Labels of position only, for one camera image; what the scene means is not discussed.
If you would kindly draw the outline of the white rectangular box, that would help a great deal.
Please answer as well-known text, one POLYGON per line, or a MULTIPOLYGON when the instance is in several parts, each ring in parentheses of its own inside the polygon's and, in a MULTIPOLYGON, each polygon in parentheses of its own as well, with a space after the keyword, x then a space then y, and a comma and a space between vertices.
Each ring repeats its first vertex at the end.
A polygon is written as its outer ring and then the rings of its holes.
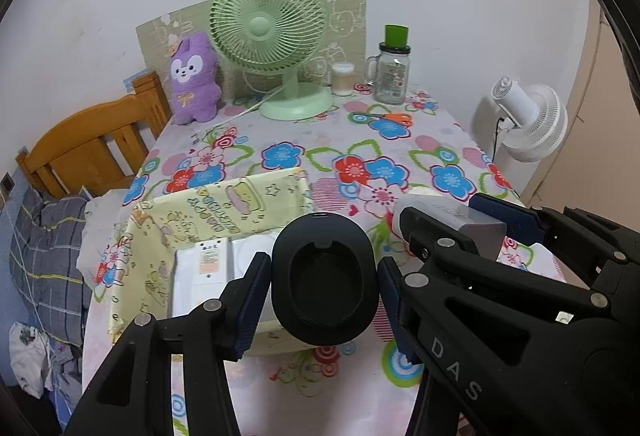
POLYGON ((211 298, 218 299, 234 278, 228 237, 199 241, 176 252, 172 277, 171 317, 187 315, 211 298))

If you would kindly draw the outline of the white oval case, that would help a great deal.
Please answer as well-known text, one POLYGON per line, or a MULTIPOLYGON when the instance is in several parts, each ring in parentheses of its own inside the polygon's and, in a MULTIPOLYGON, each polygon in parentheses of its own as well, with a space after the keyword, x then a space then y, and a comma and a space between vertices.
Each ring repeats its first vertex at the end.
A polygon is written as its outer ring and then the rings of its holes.
POLYGON ((231 241, 233 277, 242 278, 256 253, 272 254, 277 233, 254 234, 231 241))

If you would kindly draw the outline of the yellow fabric storage basket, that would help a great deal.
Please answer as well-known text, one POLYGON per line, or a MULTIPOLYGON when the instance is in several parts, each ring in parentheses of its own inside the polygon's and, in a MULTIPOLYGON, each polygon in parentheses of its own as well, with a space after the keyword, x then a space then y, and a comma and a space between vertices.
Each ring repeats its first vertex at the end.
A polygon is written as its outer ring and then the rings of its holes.
POLYGON ((313 208, 300 168, 199 185, 137 204, 106 254, 114 277, 111 340, 117 341, 139 313, 170 317, 178 249, 278 231, 313 208))

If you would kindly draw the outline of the grey power bank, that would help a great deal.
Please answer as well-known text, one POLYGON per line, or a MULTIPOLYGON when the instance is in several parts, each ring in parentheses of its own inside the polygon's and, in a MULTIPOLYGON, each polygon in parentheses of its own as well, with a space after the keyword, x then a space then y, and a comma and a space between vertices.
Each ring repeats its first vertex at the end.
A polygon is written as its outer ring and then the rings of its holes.
POLYGON ((497 260, 506 237, 506 224, 492 218, 481 211, 469 208, 452 197, 446 195, 409 193, 401 196, 393 208, 392 231, 406 238, 401 233, 400 217, 407 208, 415 208, 443 223, 447 227, 470 237, 480 256, 497 260))

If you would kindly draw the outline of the white standing fan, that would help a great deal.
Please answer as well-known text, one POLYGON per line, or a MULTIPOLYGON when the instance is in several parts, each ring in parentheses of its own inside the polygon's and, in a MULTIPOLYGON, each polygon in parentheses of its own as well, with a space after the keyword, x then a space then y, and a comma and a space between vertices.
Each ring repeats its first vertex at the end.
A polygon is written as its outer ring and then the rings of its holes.
POLYGON ((535 165, 563 143, 568 128, 565 104, 546 84, 521 84, 501 77, 472 118, 472 137, 492 161, 535 165))

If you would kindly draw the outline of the floral tablecloth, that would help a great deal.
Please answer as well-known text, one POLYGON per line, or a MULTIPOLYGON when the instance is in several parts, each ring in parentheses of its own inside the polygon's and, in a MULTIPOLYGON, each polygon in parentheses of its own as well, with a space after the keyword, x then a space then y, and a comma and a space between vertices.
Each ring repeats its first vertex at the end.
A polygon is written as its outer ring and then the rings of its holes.
MULTIPOLYGON (((394 225, 406 194, 466 203, 516 192, 472 138, 425 92, 404 105, 358 93, 297 122, 227 106, 211 123, 171 124, 131 183, 94 257, 96 288, 86 337, 86 378, 138 312, 158 318, 194 306, 188 274, 198 242, 221 240, 239 277, 278 237, 318 253, 321 228, 364 231, 376 256, 413 264, 394 225)), ((398 435, 422 370, 401 356, 385 315, 355 341, 312 348, 270 308, 252 348, 227 364, 247 435, 398 435)))

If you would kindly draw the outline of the orange scissors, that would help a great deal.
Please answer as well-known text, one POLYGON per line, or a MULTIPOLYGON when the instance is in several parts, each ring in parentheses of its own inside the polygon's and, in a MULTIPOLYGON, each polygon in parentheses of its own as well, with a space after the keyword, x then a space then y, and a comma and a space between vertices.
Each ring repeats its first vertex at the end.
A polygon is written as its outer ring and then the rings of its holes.
POLYGON ((411 127, 413 124, 412 116, 406 113, 370 113, 369 116, 372 118, 385 119, 386 121, 394 122, 404 127, 411 127))

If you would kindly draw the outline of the glass mason jar mug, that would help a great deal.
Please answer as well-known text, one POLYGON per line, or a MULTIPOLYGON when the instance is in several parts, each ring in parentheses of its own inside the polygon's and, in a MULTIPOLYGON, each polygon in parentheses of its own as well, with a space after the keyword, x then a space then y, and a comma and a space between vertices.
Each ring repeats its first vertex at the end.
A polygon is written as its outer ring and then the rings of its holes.
POLYGON ((364 81, 371 88, 373 98, 384 104, 400 105, 405 102, 409 68, 410 47, 378 45, 378 55, 367 58, 364 81))

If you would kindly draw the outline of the plaid bedding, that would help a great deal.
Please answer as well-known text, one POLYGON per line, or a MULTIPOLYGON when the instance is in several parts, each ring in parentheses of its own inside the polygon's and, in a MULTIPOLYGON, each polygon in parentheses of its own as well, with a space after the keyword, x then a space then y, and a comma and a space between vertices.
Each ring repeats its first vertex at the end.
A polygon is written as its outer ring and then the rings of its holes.
POLYGON ((10 226, 9 268, 35 326, 57 342, 84 344, 91 289, 77 269, 85 207, 29 187, 10 226))

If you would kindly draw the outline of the wooden bed headboard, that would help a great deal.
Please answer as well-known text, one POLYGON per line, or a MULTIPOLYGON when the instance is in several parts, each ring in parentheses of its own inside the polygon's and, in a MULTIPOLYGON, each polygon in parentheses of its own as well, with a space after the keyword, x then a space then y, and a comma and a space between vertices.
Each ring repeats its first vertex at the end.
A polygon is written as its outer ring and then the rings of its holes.
POLYGON ((30 150, 15 156, 27 181, 60 199, 87 189, 102 195, 131 185, 149 149, 138 126, 158 138, 171 109, 157 73, 134 78, 134 91, 96 104, 59 122, 30 150))

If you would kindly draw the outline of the cotton swab container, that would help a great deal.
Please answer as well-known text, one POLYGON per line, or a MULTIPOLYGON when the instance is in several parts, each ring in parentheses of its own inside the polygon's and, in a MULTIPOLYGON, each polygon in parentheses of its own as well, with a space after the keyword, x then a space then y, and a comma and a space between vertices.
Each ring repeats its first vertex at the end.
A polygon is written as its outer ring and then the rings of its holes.
POLYGON ((331 88, 334 96, 350 96, 354 92, 355 65, 334 62, 331 65, 331 88))

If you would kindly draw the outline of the purple plush toy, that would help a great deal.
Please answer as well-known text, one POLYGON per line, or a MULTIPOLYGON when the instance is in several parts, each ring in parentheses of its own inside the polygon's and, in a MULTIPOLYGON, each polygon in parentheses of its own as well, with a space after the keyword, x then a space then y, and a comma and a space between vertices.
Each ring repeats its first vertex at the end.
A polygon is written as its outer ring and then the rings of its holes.
POLYGON ((218 55, 206 32, 183 37, 171 50, 170 105, 178 125, 206 123, 217 116, 222 90, 216 83, 218 55))

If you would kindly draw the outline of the crumpled clothes pile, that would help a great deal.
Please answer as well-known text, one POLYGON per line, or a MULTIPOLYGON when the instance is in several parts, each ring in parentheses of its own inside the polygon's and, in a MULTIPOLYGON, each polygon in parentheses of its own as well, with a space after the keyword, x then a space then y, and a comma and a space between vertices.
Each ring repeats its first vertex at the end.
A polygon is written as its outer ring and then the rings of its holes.
POLYGON ((78 347, 52 340, 21 322, 9 330, 10 364, 25 393, 41 398, 45 390, 59 393, 70 404, 81 395, 81 354, 78 347))

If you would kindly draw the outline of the green cup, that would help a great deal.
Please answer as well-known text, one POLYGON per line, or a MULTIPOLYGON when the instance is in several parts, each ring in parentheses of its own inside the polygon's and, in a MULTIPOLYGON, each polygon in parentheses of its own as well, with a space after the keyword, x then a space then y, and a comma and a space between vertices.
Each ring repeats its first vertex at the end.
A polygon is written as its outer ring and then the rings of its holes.
POLYGON ((407 26, 387 24, 385 26, 384 44, 393 49, 405 49, 408 47, 409 29, 407 26))

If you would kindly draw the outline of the beige cartoon board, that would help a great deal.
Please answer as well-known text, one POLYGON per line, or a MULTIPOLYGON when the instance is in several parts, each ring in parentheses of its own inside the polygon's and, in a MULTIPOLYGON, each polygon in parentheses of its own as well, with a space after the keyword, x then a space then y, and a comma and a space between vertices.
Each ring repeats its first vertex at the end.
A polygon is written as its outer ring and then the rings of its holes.
MULTIPOLYGON (((329 23, 321 46, 298 71, 301 81, 313 81, 327 86, 331 67, 337 62, 355 66, 358 77, 366 61, 367 0, 326 0, 329 23)), ((171 92, 169 57, 180 39, 206 32, 208 29, 207 1, 191 4, 179 10, 153 18, 136 28, 145 66, 154 70, 166 93, 171 92)), ((226 60, 220 60, 216 83, 226 101, 244 96, 261 96, 281 84, 281 77, 244 73, 226 60)))

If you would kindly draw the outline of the green desk fan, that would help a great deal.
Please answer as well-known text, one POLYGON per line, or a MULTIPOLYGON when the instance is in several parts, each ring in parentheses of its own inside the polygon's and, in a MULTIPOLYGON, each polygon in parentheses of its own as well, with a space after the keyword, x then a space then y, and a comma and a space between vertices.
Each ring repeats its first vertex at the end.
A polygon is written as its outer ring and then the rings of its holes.
POLYGON ((300 121, 333 105, 328 88, 298 79, 299 69, 321 46, 328 23, 326 0, 209 0, 214 49, 243 73, 281 78, 258 106, 273 121, 300 121))

